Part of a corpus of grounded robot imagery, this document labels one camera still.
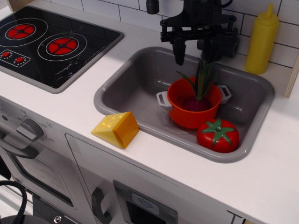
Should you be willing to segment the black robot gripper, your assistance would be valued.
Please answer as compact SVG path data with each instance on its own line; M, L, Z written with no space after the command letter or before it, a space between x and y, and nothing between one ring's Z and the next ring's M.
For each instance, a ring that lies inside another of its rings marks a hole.
M223 14L222 10L232 4L229 0L186 0L183 11L162 20L161 41L173 46L178 65L183 65L186 41L196 40L201 58L207 63L222 57L233 58L239 48L238 29L233 25L237 18Z

